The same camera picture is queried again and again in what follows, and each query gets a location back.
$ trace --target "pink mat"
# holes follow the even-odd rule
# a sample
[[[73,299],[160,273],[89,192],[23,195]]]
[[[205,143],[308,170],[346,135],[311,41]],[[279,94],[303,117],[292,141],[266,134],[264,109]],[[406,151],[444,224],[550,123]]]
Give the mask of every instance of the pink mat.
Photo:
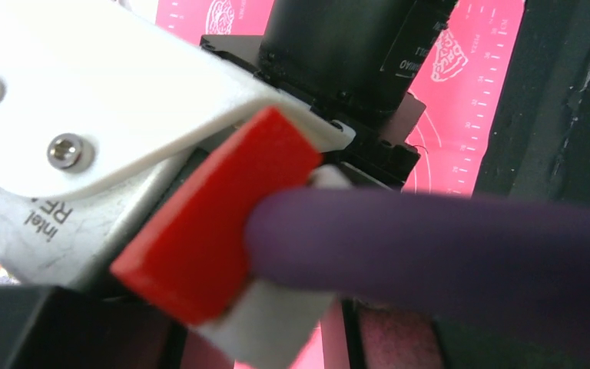
[[[194,44],[202,34],[262,35],[272,3],[160,0],[156,22]],[[408,140],[422,158],[405,190],[472,194],[522,14],[523,0],[459,3],[411,87],[428,108]],[[324,369],[320,330],[293,369]]]

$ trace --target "purple cable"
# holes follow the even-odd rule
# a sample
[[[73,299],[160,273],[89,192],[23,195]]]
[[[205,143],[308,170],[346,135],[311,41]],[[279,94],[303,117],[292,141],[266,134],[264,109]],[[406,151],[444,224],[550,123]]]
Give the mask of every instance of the purple cable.
[[[590,360],[590,210],[297,189],[246,228],[256,276],[498,331]]]

